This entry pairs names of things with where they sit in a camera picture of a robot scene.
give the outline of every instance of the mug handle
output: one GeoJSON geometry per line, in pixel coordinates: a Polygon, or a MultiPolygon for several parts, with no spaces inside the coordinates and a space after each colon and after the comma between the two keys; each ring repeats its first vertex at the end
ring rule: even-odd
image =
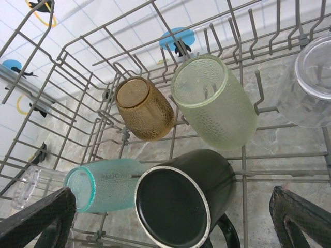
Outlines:
{"type": "MultiPolygon", "coordinates": [[[[237,231],[226,214],[223,214],[221,216],[221,218],[217,222],[217,225],[219,226],[219,228],[221,228],[222,233],[224,234],[225,241],[227,242],[227,247],[240,248],[240,240],[237,231]]],[[[201,248],[213,248],[212,242],[210,241],[210,237],[207,238],[206,242],[201,246],[201,248]]]]}

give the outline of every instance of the amber glass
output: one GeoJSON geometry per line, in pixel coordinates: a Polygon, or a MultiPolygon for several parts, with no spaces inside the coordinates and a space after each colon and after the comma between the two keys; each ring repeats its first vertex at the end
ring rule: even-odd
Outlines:
{"type": "Polygon", "coordinates": [[[175,117],[164,95],[142,77],[126,79],[115,92],[116,105],[127,127],[144,141],[166,136],[175,117]]]}

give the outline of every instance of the teal glass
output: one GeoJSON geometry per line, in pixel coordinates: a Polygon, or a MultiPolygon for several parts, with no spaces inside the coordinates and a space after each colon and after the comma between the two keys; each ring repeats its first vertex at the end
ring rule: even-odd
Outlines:
{"type": "Polygon", "coordinates": [[[100,213],[131,208],[145,169],[134,159],[102,160],[72,169],[64,186],[76,197],[77,212],[100,213]]]}

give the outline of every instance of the black mug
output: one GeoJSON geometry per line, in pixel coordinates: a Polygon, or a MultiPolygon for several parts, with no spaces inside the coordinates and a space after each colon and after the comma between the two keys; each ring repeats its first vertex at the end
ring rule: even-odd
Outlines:
{"type": "Polygon", "coordinates": [[[159,246],[213,247],[218,225],[228,247],[240,247],[225,211],[236,191],[233,169],[219,153],[199,149],[147,170],[134,193],[136,213],[146,234],[159,246]]]}

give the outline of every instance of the dishwasher rack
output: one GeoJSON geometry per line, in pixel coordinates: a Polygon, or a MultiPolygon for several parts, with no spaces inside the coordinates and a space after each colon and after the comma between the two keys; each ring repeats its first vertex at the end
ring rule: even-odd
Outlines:
{"type": "MultiPolygon", "coordinates": [[[[98,159],[103,159],[98,154],[98,150],[101,144],[117,144],[120,147],[118,157],[122,157],[123,149],[125,146],[130,146],[131,144],[134,143],[144,143],[144,141],[139,141],[137,139],[131,139],[130,138],[130,131],[123,125],[124,123],[119,119],[118,113],[112,113],[110,114],[111,110],[114,109],[114,98],[113,98],[113,93],[115,87],[118,85],[120,81],[123,79],[126,79],[129,76],[143,76],[152,81],[159,89],[166,88],[170,86],[170,81],[172,78],[172,75],[174,74],[174,71],[178,68],[179,62],[175,59],[174,55],[170,51],[169,47],[167,47],[167,52],[172,58],[172,62],[168,61],[165,56],[165,51],[164,49],[160,49],[160,53],[163,58],[163,64],[164,66],[158,67],[157,69],[148,69],[138,58],[138,56],[134,53],[136,50],[143,48],[145,46],[148,46],[150,44],[157,43],[159,40],[163,39],[155,39],[150,42],[147,42],[146,44],[143,44],[141,46],[135,47],[133,49],[127,50],[125,47],[121,45],[121,43],[116,39],[116,37],[107,29],[107,26],[130,15],[131,13],[146,7],[146,6],[151,6],[156,14],[159,16],[160,20],[162,21],[163,25],[167,28],[169,35],[168,37],[172,37],[175,41],[176,44],[178,45],[177,47],[182,50],[185,49],[185,46],[182,45],[180,46],[178,43],[182,43],[181,39],[179,38],[176,40],[175,34],[179,33],[180,31],[177,32],[172,32],[166,22],[166,20],[163,18],[160,10],[155,4],[155,0],[148,0],[144,4],[141,4],[131,11],[122,14],[121,16],[115,18],[114,20],[106,23],[105,25],[102,25],[90,32],[88,32],[85,35],[80,36],[79,38],[69,42],[66,44],[60,54],[58,55],[57,58],[53,58],[47,51],[45,51],[42,47],[41,44],[45,37],[47,36],[48,32],[51,29],[51,23],[52,23],[52,18],[53,18],[53,11],[54,11],[54,2],[56,4],[55,0],[52,1],[52,7],[50,11],[50,19],[49,19],[49,27],[47,31],[43,34],[41,37],[40,41],[38,43],[35,43],[27,35],[25,35],[21,29],[25,22],[28,20],[28,18],[33,14],[33,12],[38,8],[38,6],[43,5],[46,0],[42,0],[38,6],[34,7],[31,9],[31,11],[28,13],[28,15],[23,19],[21,24],[18,26],[18,28],[15,30],[11,38],[8,40],[8,42],[5,44],[5,46],[2,48],[0,51],[0,56],[3,55],[5,50],[10,46],[11,42],[16,36],[21,36],[24,38],[26,41],[28,41],[30,44],[32,44],[35,48],[30,55],[29,59],[27,60],[26,64],[23,66],[21,72],[19,73],[18,77],[16,78],[15,81],[8,81],[10,84],[13,85],[13,87],[7,92],[5,98],[2,101],[2,104],[5,104],[8,98],[10,97],[11,93],[15,88],[19,88],[23,91],[25,91],[27,94],[30,95],[32,99],[34,99],[34,103],[32,104],[32,107],[30,111],[28,112],[25,120],[23,121],[23,124],[21,128],[19,129],[15,139],[13,140],[7,154],[5,155],[4,159],[0,161],[0,172],[3,170],[4,166],[11,166],[14,168],[19,168],[23,171],[25,171],[30,165],[33,165],[32,163],[29,163],[28,161],[22,161],[18,158],[13,157],[12,151],[15,147],[15,144],[19,143],[27,147],[32,147],[35,148],[36,150],[40,150],[44,153],[47,153],[48,156],[53,156],[56,158],[54,164],[53,164],[53,169],[57,169],[57,166],[59,164],[59,161],[67,161],[69,163],[72,163],[76,166],[82,165],[84,163],[89,163],[94,160],[98,159]],[[118,46],[123,50],[121,53],[116,54],[110,58],[106,58],[103,56],[102,51],[97,50],[91,43],[89,43],[86,39],[89,35],[92,35],[95,32],[106,32],[109,35],[109,38],[112,39],[115,43],[118,44],[118,46]],[[95,63],[94,65],[101,64],[101,63],[106,63],[109,68],[114,70],[116,73],[116,76],[112,82],[103,82],[97,75],[95,75],[93,72],[91,72],[89,69],[84,66],[84,64],[81,61],[78,61],[73,55],[71,55],[68,51],[67,48],[74,44],[75,42],[83,41],[85,42],[92,51],[95,52],[97,56],[100,58],[100,62],[95,63]],[[39,94],[37,96],[33,96],[30,92],[28,92],[25,88],[22,88],[19,84],[18,81],[20,80],[21,76],[23,75],[23,72],[27,68],[28,64],[31,62],[33,59],[34,55],[36,52],[39,51],[43,53],[44,55],[49,57],[50,62],[53,63],[53,67],[50,70],[43,86],[41,87],[39,94]],[[140,68],[140,71],[133,71],[130,69],[126,69],[123,65],[121,65],[119,62],[111,62],[111,60],[114,60],[120,56],[126,56],[127,58],[131,59],[134,64],[140,68]],[[75,64],[79,68],[75,68],[73,65],[71,65],[68,60],[74,61],[75,64]],[[80,69],[84,68],[86,71],[89,72],[89,77],[85,77],[81,72],[80,69]],[[57,85],[55,85],[52,82],[52,74],[54,72],[58,72],[59,74],[63,75],[63,78],[65,78],[69,83],[74,85],[77,90],[80,91],[80,95],[78,98],[76,98],[76,95],[72,95],[68,92],[65,92],[61,88],[59,88],[57,85]],[[53,105],[50,105],[48,103],[43,102],[44,105],[46,105],[49,110],[47,111],[48,115],[51,116],[51,118],[56,119],[56,121],[62,122],[64,125],[67,127],[66,135],[59,134],[55,132],[54,130],[48,129],[42,125],[39,125],[35,123],[33,120],[30,119],[30,116],[33,112],[34,107],[37,106],[38,102],[41,102],[42,100],[41,97],[44,96],[44,89],[47,84],[51,84],[58,89],[62,90],[68,98],[75,99],[75,102],[77,102],[77,107],[75,109],[70,109],[68,106],[63,104],[62,102],[57,101],[56,99],[53,99],[53,101],[60,106],[62,109],[65,109],[70,113],[70,115],[64,113],[64,111],[59,110],[58,108],[54,107],[53,105]],[[98,100],[95,98],[93,94],[91,94],[91,90],[98,91],[100,95],[103,94],[103,99],[98,100]],[[98,109],[93,109],[86,103],[84,103],[84,99],[90,98],[91,101],[95,101],[99,103],[99,108],[98,109]],[[81,113],[80,109],[84,107],[87,108],[89,111],[92,111],[96,114],[98,114],[98,117],[95,118],[94,120],[89,120],[85,118],[81,113]],[[77,120],[84,121],[89,125],[92,125],[92,130],[91,132],[86,132],[85,130],[75,126],[77,123],[77,120]],[[27,123],[32,123],[35,125],[40,126],[42,129],[51,132],[55,135],[58,135],[59,137],[63,138],[63,143],[62,146],[59,150],[58,153],[54,153],[52,151],[40,149],[37,146],[28,144],[27,142],[24,142],[20,140],[20,135],[22,131],[24,130],[25,126],[27,123]],[[81,144],[78,141],[73,140],[70,138],[70,133],[75,130],[75,132],[80,132],[82,135],[85,135],[87,137],[87,143],[86,144],[81,144]],[[106,130],[113,130],[114,133],[117,134],[118,139],[109,139],[107,137],[104,137],[103,134],[106,130]],[[72,142],[76,144],[79,147],[82,147],[84,149],[84,154],[83,157],[77,158],[76,160],[68,159],[67,157],[63,156],[63,152],[66,146],[67,142],[72,142]],[[23,162],[26,164],[25,167],[18,166],[14,163],[8,162],[8,159],[17,161],[17,162],[23,162]]],[[[315,36],[318,36],[318,34],[324,34],[326,32],[331,31],[331,27],[327,26],[324,28],[319,28],[319,25],[322,24],[324,19],[328,19],[331,17],[331,13],[325,13],[325,8],[326,8],[326,0],[322,0],[322,6],[321,6],[321,15],[318,18],[306,21],[301,23],[300,21],[300,9],[299,9],[299,4],[300,1],[296,0],[296,24],[293,26],[288,26],[286,28],[280,28],[280,5],[281,1],[277,0],[276,5],[277,5],[277,23],[275,25],[275,30],[273,30],[271,33],[267,33],[265,35],[258,36],[257,35],[257,30],[255,27],[255,22],[254,22],[254,14],[253,10],[250,8],[247,11],[247,15],[249,15],[250,18],[250,25],[252,28],[252,33],[253,37],[252,39],[247,39],[247,40],[242,40],[241,34],[239,27],[237,25],[237,20],[236,20],[236,11],[241,10],[243,8],[249,8],[251,5],[259,2],[260,0],[253,0],[249,1],[245,4],[242,4],[237,7],[232,7],[231,0],[227,0],[228,3],[228,11],[222,12],[216,16],[210,17],[206,20],[203,20],[199,23],[192,24],[188,27],[185,27],[184,29],[189,29],[193,28],[199,25],[203,25],[208,23],[208,27],[203,29],[204,32],[204,37],[205,37],[205,42],[206,42],[206,48],[208,54],[216,54],[218,57],[221,57],[226,65],[231,69],[231,70],[239,70],[239,80],[240,83],[243,84],[244,82],[244,77],[243,77],[243,70],[245,67],[252,66],[252,65],[257,65],[260,63],[264,63],[266,61],[271,61],[275,59],[281,59],[286,56],[298,54],[300,52],[300,49],[302,49],[306,44],[308,44],[310,41],[312,41],[315,36]],[[225,15],[231,15],[231,17],[228,18],[228,23],[231,27],[231,31],[234,37],[234,43],[232,45],[229,45],[227,47],[222,47],[218,34],[214,28],[213,21],[215,21],[218,18],[221,18],[225,15]],[[309,32],[304,33],[303,27],[309,26],[309,32]],[[276,38],[279,38],[282,36],[282,34],[286,34],[286,38],[275,41],[276,38]],[[218,49],[211,51],[210,48],[210,40],[215,39],[215,42],[218,46],[218,49]]],[[[257,115],[260,115],[261,113],[267,113],[267,112],[274,112],[277,111],[277,108],[275,106],[272,107],[264,107],[264,108],[259,108],[259,104],[261,104],[264,101],[264,92],[263,92],[263,82],[261,80],[260,76],[260,71],[257,70],[255,71],[255,77],[256,77],[256,82],[258,85],[258,90],[259,90],[259,95],[260,99],[255,102],[254,104],[254,109],[257,115]]],[[[194,138],[198,137],[198,135],[187,135],[187,136],[177,136],[176,135],[176,128],[179,125],[189,125],[189,123],[185,120],[184,116],[180,115],[179,109],[173,104],[175,107],[175,125],[173,128],[173,133],[171,137],[166,137],[163,138],[162,141],[168,140],[171,141],[171,147],[169,149],[169,159],[173,158],[173,153],[174,153],[174,143],[175,140],[182,139],[182,138],[194,138]]],[[[268,129],[279,129],[279,128],[289,128],[289,127],[295,127],[296,125],[294,124],[283,124],[283,125],[273,125],[273,126],[267,126],[267,127],[258,127],[258,130],[268,130],[268,129]]],[[[296,153],[296,154],[274,154],[274,155],[267,155],[267,156],[247,156],[246,155],[246,147],[242,147],[242,156],[241,157],[231,157],[227,158],[228,160],[241,160],[242,161],[242,169],[240,171],[236,171],[238,182],[242,183],[242,191],[243,191],[243,230],[244,230],[244,242],[243,245],[244,247],[248,247],[248,219],[247,219],[247,183],[248,182],[284,182],[287,181],[287,179],[252,179],[254,176],[261,176],[263,177],[264,175],[284,175],[284,176],[293,176],[296,179],[291,180],[292,182],[301,182],[301,183],[330,183],[330,180],[328,179],[300,179],[300,177],[306,177],[306,176],[314,176],[314,175],[329,175],[331,176],[331,141],[328,133],[327,128],[322,128],[323,131],[323,136],[325,139],[325,146],[327,149],[327,152],[306,152],[306,153],[296,153]],[[254,172],[254,171],[249,171],[246,168],[246,162],[249,159],[272,159],[272,158],[299,158],[299,157],[325,157],[326,160],[326,168],[325,170],[302,170],[302,171],[293,171],[293,170],[275,170],[271,171],[269,173],[263,173],[263,172],[254,172]]],[[[165,162],[165,160],[158,160],[158,161],[141,161],[142,163],[161,163],[165,162]]],[[[9,178],[11,179],[10,185],[12,185],[14,182],[19,181],[19,177],[8,177],[5,175],[0,174],[1,177],[9,178]]],[[[1,192],[0,199],[4,200],[11,200],[10,197],[3,196],[5,192],[1,192]]],[[[75,242],[80,242],[83,246],[85,247],[98,247],[97,245],[100,244],[109,244],[109,245],[114,245],[113,241],[109,241],[108,239],[114,239],[115,241],[124,241],[128,242],[131,244],[137,244],[137,245],[142,245],[144,247],[156,247],[155,245],[147,244],[147,243],[142,243],[139,241],[133,241],[133,240],[126,240],[123,238],[117,238],[113,236],[109,236],[103,232],[103,224],[104,221],[107,217],[106,213],[98,213],[99,215],[102,216],[101,223],[100,223],[100,228],[99,231],[97,232],[90,232],[90,231],[83,231],[79,230],[75,227],[73,227],[73,230],[82,234],[87,234],[86,240],[75,240],[72,239],[72,241],[75,242]]]]}

